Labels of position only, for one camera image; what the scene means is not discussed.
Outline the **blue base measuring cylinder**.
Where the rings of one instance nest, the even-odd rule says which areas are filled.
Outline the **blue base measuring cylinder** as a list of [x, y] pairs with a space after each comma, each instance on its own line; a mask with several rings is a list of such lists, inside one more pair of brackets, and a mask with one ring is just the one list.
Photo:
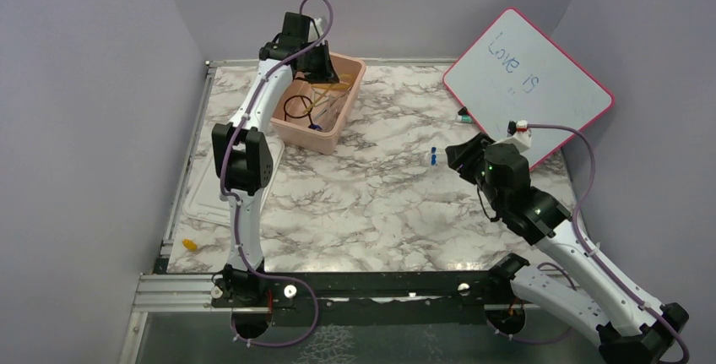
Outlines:
[[322, 131], [323, 131], [323, 128], [322, 128], [320, 125], [316, 124], [316, 123], [310, 123], [309, 126], [308, 126], [308, 128], [311, 129], [311, 130], [317, 131], [317, 132], [322, 132]]

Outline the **small yellow object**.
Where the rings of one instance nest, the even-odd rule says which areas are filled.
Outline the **small yellow object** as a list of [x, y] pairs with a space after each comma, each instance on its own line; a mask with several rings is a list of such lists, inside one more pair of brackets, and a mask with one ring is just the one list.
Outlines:
[[182, 245], [190, 252], [196, 252], [198, 250], [197, 243], [192, 241], [191, 239], [183, 239]]

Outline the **black wire tripod stand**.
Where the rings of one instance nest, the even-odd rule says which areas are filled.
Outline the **black wire tripod stand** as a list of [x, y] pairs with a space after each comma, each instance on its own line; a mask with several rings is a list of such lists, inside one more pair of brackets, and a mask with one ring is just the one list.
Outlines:
[[283, 103], [283, 119], [289, 120], [306, 119], [312, 124], [312, 99], [306, 95], [292, 95]]

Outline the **pink framed whiteboard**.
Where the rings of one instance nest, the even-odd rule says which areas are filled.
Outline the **pink framed whiteboard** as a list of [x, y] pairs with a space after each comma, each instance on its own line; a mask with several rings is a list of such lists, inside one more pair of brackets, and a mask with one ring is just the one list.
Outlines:
[[505, 9], [443, 75], [481, 131], [504, 139], [511, 121], [546, 124], [525, 152], [532, 168], [608, 111], [613, 95], [515, 8]]

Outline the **pink plastic bin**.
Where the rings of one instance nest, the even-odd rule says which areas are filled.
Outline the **pink plastic bin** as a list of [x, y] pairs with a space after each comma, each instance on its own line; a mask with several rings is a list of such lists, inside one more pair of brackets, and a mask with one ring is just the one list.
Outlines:
[[285, 144], [324, 155], [334, 152], [360, 94], [366, 64], [357, 57], [333, 53], [337, 84], [295, 80], [280, 97], [271, 125]]

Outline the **yellow rubber tube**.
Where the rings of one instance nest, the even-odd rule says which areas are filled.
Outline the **yellow rubber tube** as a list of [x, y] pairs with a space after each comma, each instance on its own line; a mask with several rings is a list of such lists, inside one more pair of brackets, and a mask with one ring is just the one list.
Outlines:
[[352, 90], [356, 82], [356, 76], [342, 73], [338, 83], [309, 84], [311, 95], [310, 103], [304, 107], [302, 115], [308, 115], [314, 108], [323, 105], [325, 102], [338, 99]]

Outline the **green whiteboard marker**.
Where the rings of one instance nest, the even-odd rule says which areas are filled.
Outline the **green whiteboard marker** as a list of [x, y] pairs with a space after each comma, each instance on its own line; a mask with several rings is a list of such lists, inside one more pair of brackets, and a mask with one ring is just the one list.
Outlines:
[[463, 107], [458, 111], [458, 114], [456, 116], [456, 121], [461, 122], [461, 123], [469, 123], [469, 124], [475, 123], [473, 118], [468, 113], [468, 110], [466, 107]]

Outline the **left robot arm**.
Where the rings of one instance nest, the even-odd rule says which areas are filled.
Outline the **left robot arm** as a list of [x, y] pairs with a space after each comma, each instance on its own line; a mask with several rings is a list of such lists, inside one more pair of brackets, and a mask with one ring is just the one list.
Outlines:
[[335, 83], [326, 37], [333, 21], [322, 26], [305, 14], [288, 12], [283, 28], [259, 51], [256, 78], [238, 111], [212, 130], [221, 195], [231, 211], [231, 250], [221, 271], [225, 289], [243, 304], [259, 303], [265, 294], [260, 214], [274, 159], [265, 130], [280, 97], [301, 73], [310, 81]]

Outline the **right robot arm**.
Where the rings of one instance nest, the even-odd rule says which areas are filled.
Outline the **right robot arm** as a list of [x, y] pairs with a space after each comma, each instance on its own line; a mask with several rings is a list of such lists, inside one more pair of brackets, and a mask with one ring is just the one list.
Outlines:
[[491, 268], [487, 290], [498, 302], [514, 296], [534, 303], [597, 346], [607, 363], [660, 363], [674, 344], [690, 355], [680, 336], [688, 313], [664, 304], [625, 275], [578, 224], [578, 211], [567, 208], [531, 183], [524, 156], [532, 125], [520, 122], [510, 136], [493, 140], [479, 133], [445, 149], [447, 164], [494, 210], [494, 220], [550, 257], [576, 280], [575, 291], [546, 277], [524, 258], [510, 254]]

